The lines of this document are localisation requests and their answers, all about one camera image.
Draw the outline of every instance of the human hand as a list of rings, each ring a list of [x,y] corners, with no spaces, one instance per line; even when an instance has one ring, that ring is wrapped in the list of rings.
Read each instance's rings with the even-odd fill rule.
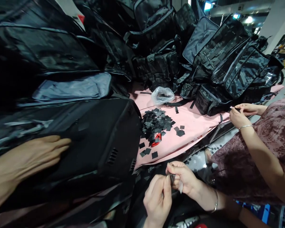
[[[60,136],[37,138],[11,149],[0,157],[0,174],[17,184],[60,160],[69,148],[70,139]]]
[[[174,189],[179,189],[180,180],[183,182],[183,193],[190,198],[195,199],[201,188],[201,181],[198,180],[191,169],[183,162],[173,161],[167,164],[166,173],[169,171],[171,174],[175,174],[173,183]]]
[[[245,116],[252,116],[252,115],[261,116],[266,110],[267,106],[243,103],[243,104],[236,105],[235,108],[239,108],[239,109],[243,108]]]
[[[230,120],[233,125],[239,129],[245,125],[251,125],[250,120],[244,115],[244,108],[241,108],[241,112],[238,112],[235,108],[232,108],[230,111]]]
[[[154,176],[146,190],[143,204],[148,214],[143,228],[163,227],[172,205],[169,176]]]

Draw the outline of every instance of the patterned dress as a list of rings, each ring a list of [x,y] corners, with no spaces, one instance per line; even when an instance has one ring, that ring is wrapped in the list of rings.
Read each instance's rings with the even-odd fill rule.
[[[285,98],[270,104],[253,125],[285,171]],[[218,150],[211,161],[218,164],[213,178],[223,193],[247,203],[283,204],[261,176],[240,132]]]

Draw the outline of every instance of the pink cloth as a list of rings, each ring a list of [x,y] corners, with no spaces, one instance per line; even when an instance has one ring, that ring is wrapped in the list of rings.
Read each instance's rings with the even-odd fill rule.
[[[282,88],[284,88],[284,86],[276,85],[272,87],[271,91],[278,92]],[[142,116],[145,114],[145,111],[161,108],[161,110],[166,111],[166,115],[170,116],[176,122],[176,124],[173,125],[173,128],[180,127],[181,125],[185,126],[185,135],[182,137],[177,136],[173,128],[171,131],[165,130],[166,134],[162,137],[161,142],[155,147],[149,147],[149,141],[145,138],[141,139],[140,143],[145,143],[145,147],[138,150],[135,169],[142,165],[157,164],[184,153],[198,143],[221,122],[219,114],[212,117],[202,116],[196,106],[190,109],[192,102],[178,107],[179,114],[176,114],[174,107],[154,106],[151,95],[140,92],[151,93],[151,91],[149,89],[143,90],[140,85],[135,84],[133,92],[130,94],[130,98],[135,101]],[[180,100],[182,100],[182,98],[176,96],[173,102],[178,102]],[[229,113],[227,112],[221,113],[221,115],[224,121],[229,118]],[[150,154],[141,157],[140,153],[147,148],[151,149]],[[158,157],[152,159],[151,154],[154,152],[157,152]]]

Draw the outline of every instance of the red tag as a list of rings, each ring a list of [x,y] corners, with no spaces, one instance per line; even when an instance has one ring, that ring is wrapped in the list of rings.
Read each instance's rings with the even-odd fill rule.
[[[78,14],[78,17],[82,23],[85,21],[85,16]]]
[[[195,228],[207,228],[207,226],[205,224],[199,224]]]
[[[159,138],[159,142],[154,142],[154,143],[152,143],[152,144],[151,144],[152,147],[157,146],[157,145],[161,142],[161,140],[162,140],[162,134],[161,134],[161,133],[158,133],[157,136],[155,136],[154,139],[156,139],[156,138]]]

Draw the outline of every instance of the silver bracelet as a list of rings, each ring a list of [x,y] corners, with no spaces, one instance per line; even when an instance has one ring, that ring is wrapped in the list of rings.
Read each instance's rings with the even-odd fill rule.
[[[213,211],[211,211],[210,213],[214,213],[216,212],[216,209],[218,208],[218,202],[219,202],[219,197],[218,197],[218,192],[214,189],[215,195],[216,195],[216,203],[215,203],[215,208]]]
[[[241,130],[244,127],[253,127],[253,126],[252,125],[245,125],[245,126],[240,127],[238,130]]]

